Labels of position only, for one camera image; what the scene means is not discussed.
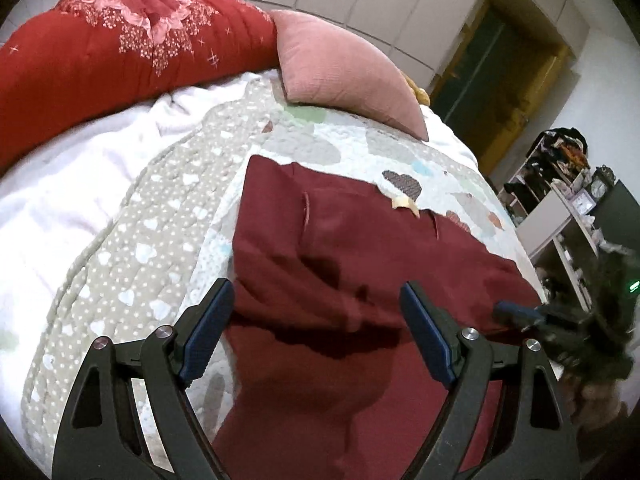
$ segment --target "red cloth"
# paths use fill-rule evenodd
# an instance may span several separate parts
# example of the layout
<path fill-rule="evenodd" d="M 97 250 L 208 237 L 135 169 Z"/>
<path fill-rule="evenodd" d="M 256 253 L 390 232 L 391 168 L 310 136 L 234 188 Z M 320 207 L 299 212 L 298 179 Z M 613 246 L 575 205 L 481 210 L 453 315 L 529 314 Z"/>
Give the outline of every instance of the red cloth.
<path fill-rule="evenodd" d="M 516 265 L 443 216 L 393 210 L 371 184 L 252 157 L 233 240 L 226 336 L 241 384 L 213 446 L 234 480 L 399 479 L 446 396 L 400 313 L 417 280 L 462 326 L 535 306 Z M 494 420 L 490 386 L 464 468 Z"/>
<path fill-rule="evenodd" d="M 242 0 L 60 0 L 0 49 L 0 171 L 87 119 L 277 65 L 271 17 Z"/>

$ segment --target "blue gripper pad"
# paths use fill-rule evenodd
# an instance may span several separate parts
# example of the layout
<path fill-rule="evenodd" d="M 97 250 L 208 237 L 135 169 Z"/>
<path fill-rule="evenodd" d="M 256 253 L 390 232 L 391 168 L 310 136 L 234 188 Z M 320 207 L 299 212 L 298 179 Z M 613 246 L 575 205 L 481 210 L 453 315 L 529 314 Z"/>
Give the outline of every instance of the blue gripper pad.
<path fill-rule="evenodd" d="M 494 305 L 494 319 L 503 324 L 513 324 L 518 328 L 535 326 L 546 321 L 537 309 L 520 306 L 513 301 L 498 301 Z"/>
<path fill-rule="evenodd" d="M 202 377 L 233 309 L 233 285 L 219 278 L 200 304 L 190 306 L 176 322 L 174 364 L 181 361 L 177 375 L 185 383 Z"/>
<path fill-rule="evenodd" d="M 433 306 L 415 282 L 401 287 L 400 309 L 431 377 L 450 389 L 460 371 L 456 370 L 460 359 L 457 324 L 447 312 Z"/>

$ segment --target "quilted bedspread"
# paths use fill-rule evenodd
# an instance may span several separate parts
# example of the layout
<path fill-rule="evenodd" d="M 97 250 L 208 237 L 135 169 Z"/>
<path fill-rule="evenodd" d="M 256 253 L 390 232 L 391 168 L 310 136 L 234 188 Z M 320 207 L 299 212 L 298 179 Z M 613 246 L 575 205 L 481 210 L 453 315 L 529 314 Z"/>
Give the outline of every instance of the quilted bedspread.
<path fill-rule="evenodd" d="M 516 262 L 542 297 L 514 226 L 482 177 L 397 130 L 338 110 L 292 106 L 277 76 L 250 82 L 153 160 L 113 222 L 78 256 L 50 310 L 22 400 L 30 455 L 50 472 L 68 392 L 91 341 L 145 338 L 201 300 L 219 276 L 233 278 L 231 240 L 248 159 L 376 184 L 446 215 L 487 249 Z M 239 384 L 224 339 L 188 396 L 212 440 Z M 156 464 L 169 467 L 141 381 L 134 393 Z"/>

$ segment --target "stuffed animal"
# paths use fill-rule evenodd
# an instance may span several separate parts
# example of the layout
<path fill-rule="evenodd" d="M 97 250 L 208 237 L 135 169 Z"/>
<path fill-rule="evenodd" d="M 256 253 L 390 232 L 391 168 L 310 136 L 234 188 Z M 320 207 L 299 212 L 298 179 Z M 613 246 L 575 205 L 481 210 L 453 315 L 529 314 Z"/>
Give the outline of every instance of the stuffed animal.
<path fill-rule="evenodd" d="M 407 74 L 402 72 L 402 75 L 406 79 L 406 82 L 410 86 L 411 90 L 414 91 L 415 98 L 418 99 L 418 102 L 421 105 L 430 106 L 431 99 L 429 99 L 429 94 L 427 94 L 427 92 L 425 92 L 423 88 L 420 88 L 416 83 L 414 83 L 414 81 Z"/>

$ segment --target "metal screw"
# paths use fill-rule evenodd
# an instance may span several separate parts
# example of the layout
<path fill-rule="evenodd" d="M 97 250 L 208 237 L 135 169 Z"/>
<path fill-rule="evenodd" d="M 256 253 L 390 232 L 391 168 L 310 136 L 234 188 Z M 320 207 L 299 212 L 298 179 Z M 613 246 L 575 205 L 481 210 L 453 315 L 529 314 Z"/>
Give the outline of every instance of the metal screw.
<path fill-rule="evenodd" d="M 476 339 L 478 339 L 479 335 L 480 334 L 478 333 L 478 330 L 476 330 L 475 328 L 471 328 L 470 326 L 462 329 L 462 337 L 465 339 L 469 339 L 469 341 L 475 341 Z"/>
<path fill-rule="evenodd" d="M 94 340 L 94 344 L 92 345 L 96 350 L 102 350 L 105 346 L 109 344 L 109 338 L 101 335 L 99 338 Z"/>
<path fill-rule="evenodd" d="M 156 328 L 156 337 L 160 339 L 165 339 L 172 333 L 174 333 L 174 327 L 171 325 L 162 325 Z"/>
<path fill-rule="evenodd" d="M 535 339 L 527 339 L 527 348 L 532 352 L 540 352 L 542 346 Z"/>

